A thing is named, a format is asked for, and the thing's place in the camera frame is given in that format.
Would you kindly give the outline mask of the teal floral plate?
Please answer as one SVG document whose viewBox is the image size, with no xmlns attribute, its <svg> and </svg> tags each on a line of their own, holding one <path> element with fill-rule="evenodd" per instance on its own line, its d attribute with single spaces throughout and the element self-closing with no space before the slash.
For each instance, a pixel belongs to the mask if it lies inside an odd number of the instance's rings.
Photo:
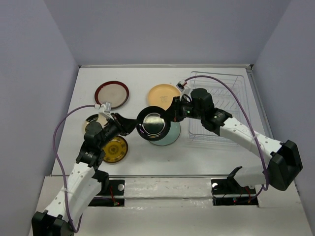
<svg viewBox="0 0 315 236">
<path fill-rule="evenodd" d="M 151 144 L 156 146 L 167 146 L 177 141 L 181 134 L 181 125 L 178 122 L 171 122 L 168 134 L 161 140 L 150 141 Z"/>
</svg>

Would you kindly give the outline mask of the orange-yellow plastic plate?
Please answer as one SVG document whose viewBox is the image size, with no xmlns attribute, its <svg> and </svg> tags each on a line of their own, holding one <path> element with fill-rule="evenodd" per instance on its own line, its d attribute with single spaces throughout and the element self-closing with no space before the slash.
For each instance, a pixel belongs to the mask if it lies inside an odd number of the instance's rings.
<svg viewBox="0 0 315 236">
<path fill-rule="evenodd" d="M 180 96 L 181 92 L 171 84 L 159 84 L 150 89 L 147 95 L 147 102 L 149 106 L 158 106 L 167 110 L 173 97 Z"/>
</svg>

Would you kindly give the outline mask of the black glossy plate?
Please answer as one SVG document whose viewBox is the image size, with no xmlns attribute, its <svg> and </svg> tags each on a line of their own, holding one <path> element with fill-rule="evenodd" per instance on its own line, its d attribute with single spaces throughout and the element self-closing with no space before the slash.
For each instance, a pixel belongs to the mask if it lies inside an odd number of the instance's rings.
<svg viewBox="0 0 315 236">
<path fill-rule="evenodd" d="M 148 106 L 137 116 L 136 130 L 147 141 L 159 141 L 169 132 L 171 122 L 162 118 L 165 110 L 158 106 Z"/>
</svg>

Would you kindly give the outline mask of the cream white plate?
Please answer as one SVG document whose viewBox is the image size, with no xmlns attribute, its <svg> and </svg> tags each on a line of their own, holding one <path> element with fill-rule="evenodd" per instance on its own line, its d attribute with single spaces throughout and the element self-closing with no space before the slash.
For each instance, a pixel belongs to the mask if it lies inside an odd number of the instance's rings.
<svg viewBox="0 0 315 236">
<path fill-rule="evenodd" d="M 92 128 L 94 128 L 94 131 L 97 134 L 107 125 L 108 118 L 103 116 L 102 114 L 94 114 L 86 118 L 82 126 L 83 135 L 85 135 L 87 131 L 89 133 L 91 132 L 90 127 L 87 129 L 87 126 L 89 126 L 91 122 L 98 122 L 101 125 L 101 128 L 97 128 L 97 129 L 95 129 L 96 127 L 95 125 L 92 125 Z"/>
</svg>

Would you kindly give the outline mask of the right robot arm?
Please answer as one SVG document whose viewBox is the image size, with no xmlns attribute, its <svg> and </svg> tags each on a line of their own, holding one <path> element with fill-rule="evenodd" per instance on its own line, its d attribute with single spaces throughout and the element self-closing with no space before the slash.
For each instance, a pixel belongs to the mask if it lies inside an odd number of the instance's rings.
<svg viewBox="0 0 315 236">
<path fill-rule="evenodd" d="M 206 130 L 235 142 L 260 158 L 258 166 L 236 167 L 228 175 L 226 186 L 230 192 L 237 193 L 244 187 L 256 185 L 285 191 L 303 169 L 296 143 L 281 142 L 254 131 L 249 124 L 216 108 L 212 96 L 203 88 L 194 89 L 189 99 L 174 97 L 162 118 L 172 122 L 198 119 Z"/>
</svg>

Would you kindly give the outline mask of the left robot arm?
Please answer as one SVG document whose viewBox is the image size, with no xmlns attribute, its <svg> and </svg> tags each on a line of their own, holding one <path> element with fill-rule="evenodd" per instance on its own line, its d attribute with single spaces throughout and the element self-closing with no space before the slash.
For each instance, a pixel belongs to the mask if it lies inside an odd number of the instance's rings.
<svg viewBox="0 0 315 236">
<path fill-rule="evenodd" d="M 84 141 L 63 187 L 43 212 L 36 212 L 31 220 L 35 236 L 72 236 L 81 226 L 83 212 L 97 194 L 109 188 L 109 174 L 99 170 L 105 157 L 104 147 L 116 136 L 127 136 L 138 120 L 112 113 L 107 124 L 93 121 L 86 126 Z"/>
</svg>

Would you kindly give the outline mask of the red rimmed beige plate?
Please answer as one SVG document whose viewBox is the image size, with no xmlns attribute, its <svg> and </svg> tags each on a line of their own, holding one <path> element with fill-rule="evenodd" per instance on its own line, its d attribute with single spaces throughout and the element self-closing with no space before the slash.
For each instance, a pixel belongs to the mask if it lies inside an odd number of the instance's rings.
<svg viewBox="0 0 315 236">
<path fill-rule="evenodd" d="M 124 105 L 129 98 L 129 89 L 126 84 L 120 81 L 108 81 L 101 84 L 94 93 L 97 104 L 105 102 L 111 103 L 112 109 L 117 109 Z"/>
</svg>

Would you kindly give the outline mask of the yellow patterned dark plate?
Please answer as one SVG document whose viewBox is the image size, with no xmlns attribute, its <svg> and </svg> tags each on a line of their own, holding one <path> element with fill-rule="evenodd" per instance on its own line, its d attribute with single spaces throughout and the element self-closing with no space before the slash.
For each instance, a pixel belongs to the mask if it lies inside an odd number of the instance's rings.
<svg viewBox="0 0 315 236">
<path fill-rule="evenodd" d="M 104 162 L 115 164 L 122 161 L 128 153 L 128 143 L 122 136 L 116 136 L 103 147 Z"/>
</svg>

